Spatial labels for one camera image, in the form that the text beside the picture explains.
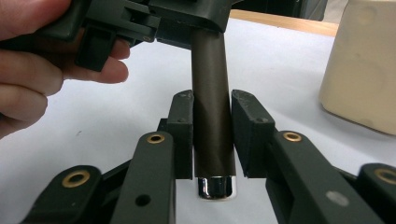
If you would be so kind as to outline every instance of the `cylindrical rod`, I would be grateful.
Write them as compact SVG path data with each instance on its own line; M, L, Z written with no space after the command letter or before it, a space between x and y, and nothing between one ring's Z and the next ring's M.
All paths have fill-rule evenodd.
M235 176L235 165L224 35L193 30L191 60L195 176L206 183L231 184L225 181ZM208 198L220 195L217 192Z

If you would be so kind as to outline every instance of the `human hand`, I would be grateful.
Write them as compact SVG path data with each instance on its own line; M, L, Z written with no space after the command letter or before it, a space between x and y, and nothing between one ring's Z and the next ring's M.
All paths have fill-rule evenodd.
M58 19L71 0L0 0L0 40L34 33ZM38 121L47 96L58 92L64 79L122 82L128 77L126 41L117 40L102 72L74 64L80 37L74 43L37 39L35 53L0 49L0 139Z

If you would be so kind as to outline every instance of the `white tabletop surface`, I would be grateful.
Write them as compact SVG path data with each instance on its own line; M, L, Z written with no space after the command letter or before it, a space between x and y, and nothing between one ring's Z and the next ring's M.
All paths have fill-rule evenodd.
M253 93L279 130L305 134L336 167L396 166L396 137L325 112L318 91L333 37L230 20L225 35L230 90ZM160 43L132 48L129 79L118 85L67 80L34 126L0 141L0 223L18 223L53 177L75 165L103 173L131 159L138 138L166 118L174 94L191 89L190 52ZM177 181L177 223L276 223L264 179L238 195L197 199L195 181Z

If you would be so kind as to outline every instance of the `brass insert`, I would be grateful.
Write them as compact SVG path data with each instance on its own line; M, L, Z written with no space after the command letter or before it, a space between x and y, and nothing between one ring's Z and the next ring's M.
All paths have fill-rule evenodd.
M376 169L375 175L382 181L385 181L391 185L396 185L396 172L389 169Z
M297 133L283 133L283 137L291 142L301 142L303 138Z
M65 188L71 189L76 188L85 184L90 179L90 173L86 170L78 170L67 175L62 181L62 185Z
M159 144L161 142L163 142L165 140L165 136L163 136L162 134L152 134L148 137L148 142L151 144Z

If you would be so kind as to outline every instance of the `cream plastic object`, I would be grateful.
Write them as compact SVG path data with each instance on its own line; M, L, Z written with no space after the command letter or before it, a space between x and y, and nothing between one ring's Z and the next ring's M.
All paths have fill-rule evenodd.
M396 134L396 0L349 0L319 100L335 115Z

